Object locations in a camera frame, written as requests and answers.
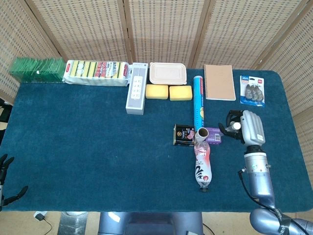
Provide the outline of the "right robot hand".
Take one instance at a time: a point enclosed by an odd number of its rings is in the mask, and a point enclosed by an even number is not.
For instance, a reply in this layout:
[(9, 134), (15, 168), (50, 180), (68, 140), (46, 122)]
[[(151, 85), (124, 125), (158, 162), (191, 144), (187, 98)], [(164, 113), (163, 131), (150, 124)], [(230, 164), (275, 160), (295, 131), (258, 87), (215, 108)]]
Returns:
[(261, 118), (248, 110), (230, 110), (226, 116), (226, 127), (218, 123), (224, 136), (240, 140), (244, 146), (262, 146), (266, 140)]

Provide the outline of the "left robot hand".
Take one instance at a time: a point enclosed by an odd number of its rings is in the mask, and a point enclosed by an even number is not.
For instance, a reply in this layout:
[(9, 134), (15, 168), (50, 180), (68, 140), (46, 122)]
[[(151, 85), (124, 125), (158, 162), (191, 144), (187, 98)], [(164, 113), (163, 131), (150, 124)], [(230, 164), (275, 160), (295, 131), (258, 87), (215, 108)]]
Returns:
[(21, 191), (9, 198), (5, 198), (3, 195), (3, 186), (5, 183), (6, 175), (7, 175), (7, 170), (10, 166), (10, 164), (14, 161), (14, 157), (11, 157), (7, 160), (8, 154), (2, 155), (0, 158), (0, 210), (3, 209), (3, 207), (13, 203), (14, 201), (19, 200), (22, 198), (25, 193), (28, 190), (28, 186), (25, 186), (21, 189)]

